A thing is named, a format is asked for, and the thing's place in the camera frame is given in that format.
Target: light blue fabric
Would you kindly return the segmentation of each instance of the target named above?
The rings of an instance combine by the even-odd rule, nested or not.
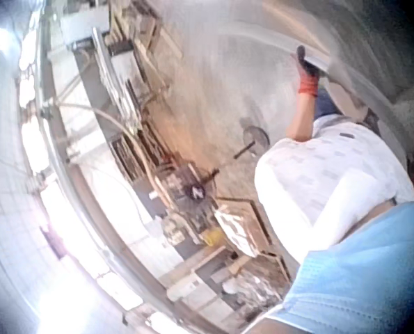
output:
[[[394,333],[414,313],[414,202],[311,252],[283,309],[265,317],[312,333]]]

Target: hand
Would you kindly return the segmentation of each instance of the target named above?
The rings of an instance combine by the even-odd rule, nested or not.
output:
[[[296,65],[300,76],[299,93],[317,96],[319,69],[311,63],[305,61],[305,49],[300,45],[296,49]]]

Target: white tile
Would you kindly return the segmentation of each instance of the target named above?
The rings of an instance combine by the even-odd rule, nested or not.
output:
[[[213,324],[218,324],[231,315],[234,310],[222,299],[218,299],[199,313]]]
[[[183,298],[182,301],[186,303],[192,310],[197,310],[216,296],[217,293],[213,291],[208,285],[203,283],[199,285],[196,290]]]

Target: floor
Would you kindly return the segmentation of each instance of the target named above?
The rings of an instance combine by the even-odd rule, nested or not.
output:
[[[294,59],[291,54],[279,48],[248,38],[230,37],[221,33],[221,29],[230,22],[263,22],[265,27],[294,34],[316,49],[332,54],[335,51],[332,47],[335,45],[326,40],[328,36],[322,31],[322,39],[318,40],[315,38],[316,35],[309,34],[304,26],[291,22],[279,24],[280,17],[284,15],[286,18],[286,12],[277,7],[279,3],[293,10],[304,6],[317,17],[325,17],[328,21],[334,20],[333,23],[341,27],[340,31],[355,24],[347,23],[349,15],[345,11],[352,13],[354,17],[363,14],[360,8],[350,5],[349,1],[343,1],[338,5],[340,12],[334,15],[334,1],[325,2],[316,6],[316,2],[308,0],[264,0],[259,3],[240,0],[152,0],[151,3],[163,17],[174,44],[178,45],[183,54],[183,57],[179,57],[178,52],[174,52],[164,40],[157,43],[154,51],[159,71],[169,84],[169,89],[163,93],[161,99],[151,103],[148,108],[158,131],[169,147],[185,159],[195,161],[198,167],[212,170],[228,161],[243,147],[242,131],[249,125],[264,129],[272,144],[279,141],[293,117],[296,106],[298,75]],[[372,66],[380,72],[374,76],[375,84],[391,99],[403,96],[402,90],[392,87],[384,79],[384,73],[381,73],[383,68],[378,59],[372,57],[367,61],[366,57],[363,58],[363,48],[369,50],[369,43],[373,48],[379,45],[380,32],[372,31],[366,35],[367,32],[360,29],[356,32],[347,30],[347,33],[363,39],[367,47],[363,45],[362,48],[358,48],[355,57],[352,56],[354,48],[348,49],[349,42],[343,43],[344,47],[337,50],[338,56],[364,73],[369,73],[373,64]],[[382,40],[381,44],[389,47],[390,42]],[[375,56],[378,55],[382,59],[384,55],[376,49],[374,51]],[[393,63],[398,60],[385,58],[385,63],[387,61]],[[400,67],[396,70],[397,73],[391,75],[401,75],[403,86],[407,83],[412,86],[413,73],[407,71],[407,76],[398,73],[405,70]],[[154,88],[161,87],[152,76],[150,81]],[[404,126],[410,123],[412,118],[409,118],[409,110],[407,113],[403,112],[403,104],[401,110],[395,108],[392,111]],[[239,161],[222,168],[216,179],[217,195],[253,200],[262,219],[267,222],[253,185],[256,163],[257,158],[245,154]],[[274,248],[285,257],[287,268],[294,275],[298,264],[282,245],[276,243]]]

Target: patterned white shirt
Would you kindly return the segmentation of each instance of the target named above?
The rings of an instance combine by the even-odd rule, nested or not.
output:
[[[381,202],[414,201],[411,180],[384,141],[337,115],[316,120],[307,142],[278,141],[259,160],[255,186],[274,232],[300,263]]]

